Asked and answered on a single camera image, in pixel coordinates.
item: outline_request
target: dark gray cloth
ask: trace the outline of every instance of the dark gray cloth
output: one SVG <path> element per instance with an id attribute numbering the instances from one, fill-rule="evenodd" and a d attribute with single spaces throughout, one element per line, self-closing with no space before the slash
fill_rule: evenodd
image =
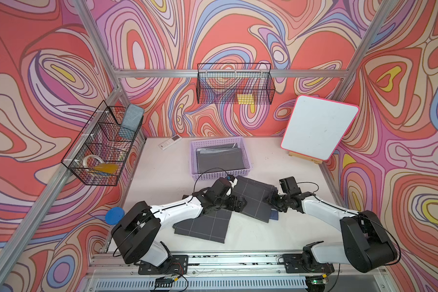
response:
<path id="1" fill-rule="evenodd" d="M 271 184 L 237 176 L 237 185 L 232 191 L 232 195 L 243 196 L 246 199 L 246 206 L 242 214 L 268 223 L 271 215 L 271 206 L 267 198 L 277 192 L 277 188 Z"/>
<path id="2" fill-rule="evenodd" d="M 195 219 L 183 220 L 172 227 L 175 234 L 224 243 L 231 215 L 231 211 L 220 209 Z"/>
<path id="3" fill-rule="evenodd" d="M 245 169 L 242 149 L 237 147 L 230 148 L 230 144 L 218 145 L 217 147 L 219 146 L 221 148 L 210 148 L 208 151 L 196 151 L 198 173 L 204 173 L 213 167 L 222 168 L 225 171 Z"/>

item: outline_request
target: gray cloth with grid lines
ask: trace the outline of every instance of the gray cloth with grid lines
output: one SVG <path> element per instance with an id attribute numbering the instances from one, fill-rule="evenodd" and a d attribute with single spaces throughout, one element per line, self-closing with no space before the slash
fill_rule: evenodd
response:
<path id="1" fill-rule="evenodd" d="M 271 206 L 266 199 L 277 192 L 277 188 L 242 176 L 237 176 L 237 180 L 232 194 L 246 199 L 246 206 L 241 213 L 268 223 Z M 174 233 L 224 243 L 231 215 L 231 211 L 221 209 L 195 219 L 183 220 L 173 225 Z"/>

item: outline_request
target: white floor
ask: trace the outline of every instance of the white floor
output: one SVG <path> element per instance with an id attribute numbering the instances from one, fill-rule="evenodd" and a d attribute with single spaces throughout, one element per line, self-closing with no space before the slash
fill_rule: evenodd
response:
<path id="1" fill-rule="evenodd" d="M 190 142 L 182 139 L 166 150 L 158 145 L 165 138 L 148 138 L 133 182 L 123 205 L 125 212 L 139 201 L 159 205 L 180 200 L 193 192 L 190 172 Z M 281 149 L 282 138 L 245 138 L 245 147 L 253 168 L 248 175 L 263 183 L 279 186 L 279 179 L 293 176 L 297 182 L 311 181 L 319 185 L 316 193 L 334 202 L 319 166 L 313 162 L 290 157 Z M 196 190 L 211 186 L 213 180 L 198 181 Z M 299 184 L 303 192 L 314 191 L 313 184 Z M 157 241 L 171 251 L 277 251 L 296 250 L 315 241 L 342 241 L 340 232 L 318 218 L 289 209 L 279 213 L 279 220 L 264 223 L 240 213 L 233 213 L 225 243 L 211 242 L 174 234 L 174 229 L 161 230 Z"/>

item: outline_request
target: wooden easel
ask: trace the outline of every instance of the wooden easel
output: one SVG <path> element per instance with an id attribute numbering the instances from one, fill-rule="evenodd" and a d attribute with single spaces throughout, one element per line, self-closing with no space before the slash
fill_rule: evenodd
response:
<path id="1" fill-rule="evenodd" d="M 321 163 L 323 163 L 322 160 L 319 160 L 319 159 L 317 159 L 317 158 L 313 158 L 313 157 L 310 157 L 310 156 L 302 155 L 302 154 L 299 154 L 299 153 L 296 153 L 296 152 L 292 152 L 292 151 L 289 151 L 289 156 L 294 156 L 294 157 L 298 157 L 298 158 L 303 158 L 303 159 L 306 159 L 306 160 L 310 160 L 310 161 L 315 162 L 316 164 L 321 164 Z"/>

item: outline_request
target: metal extrusion beam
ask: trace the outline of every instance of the metal extrusion beam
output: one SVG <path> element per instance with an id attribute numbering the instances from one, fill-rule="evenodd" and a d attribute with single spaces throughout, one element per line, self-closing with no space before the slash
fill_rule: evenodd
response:
<path id="1" fill-rule="evenodd" d="M 113 105 L 120 94 L 120 89 L 113 90 L 107 97 L 106 103 L 108 105 Z M 86 134 L 92 131 L 96 122 L 99 120 L 99 117 L 103 113 L 104 111 L 98 111 L 94 115 L 94 118 L 88 123 L 82 134 L 85 136 L 79 138 L 78 142 L 73 149 L 71 149 L 67 157 L 74 157 L 81 149 L 86 140 Z M 8 274 L 12 271 L 14 265 L 29 244 L 29 241 L 33 237 L 37 228 L 39 228 L 39 225 L 41 225 L 44 217 L 47 215 L 49 209 L 52 207 L 54 201 L 62 191 L 62 188 L 70 176 L 71 171 L 61 164 L 45 189 L 34 202 L 29 212 L 18 225 L 18 228 L 12 234 L 5 247 L 0 251 L 0 290 L 8 277 Z"/>
<path id="2" fill-rule="evenodd" d="M 375 13 L 372 22 L 368 26 L 365 35 L 360 41 L 360 44 L 357 47 L 354 55 L 352 56 L 352 60 L 350 60 L 349 66 L 347 68 L 347 76 L 344 78 L 344 80 L 339 82 L 331 99 L 337 101 L 342 100 L 343 94 L 350 86 L 350 81 L 354 74 L 357 72 L 357 68 L 362 62 L 363 57 L 370 49 L 370 46 L 376 38 L 376 35 L 380 31 L 381 26 L 383 26 L 386 17 L 388 17 L 391 10 L 397 4 L 397 1 L 398 0 L 384 0 L 383 2 L 381 2 L 380 7 Z"/>
<path id="3" fill-rule="evenodd" d="M 197 70 L 127 70 L 116 69 L 115 75 L 118 78 L 196 78 Z M 226 72 L 226 70 L 207 70 L 208 72 Z M 240 72 L 260 72 L 260 70 L 240 70 Z M 285 77 L 322 77 L 322 78 L 344 78 L 347 76 L 347 70 L 271 70 L 271 76 L 274 78 Z"/>
<path id="4" fill-rule="evenodd" d="M 92 43 L 92 46 L 96 51 L 96 53 L 101 58 L 104 69 L 107 72 L 107 75 L 109 76 L 112 85 L 115 87 L 115 89 L 117 88 L 123 89 L 122 85 L 120 84 L 120 80 L 115 75 L 112 60 L 105 48 L 97 24 L 94 21 L 94 18 L 91 14 L 90 9 L 88 8 L 86 1 L 74 0 L 74 3 L 75 3 L 75 9 L 78 12 L 79 17 L 81 18 L 82 24 L 86 29 L 86 31 L 88 32 L 90 42 Z M 125 107 L 127 107 L 130 104 L 130 101 L 124 90 L 122 95 L 120 96 L 120 101 Z"/>

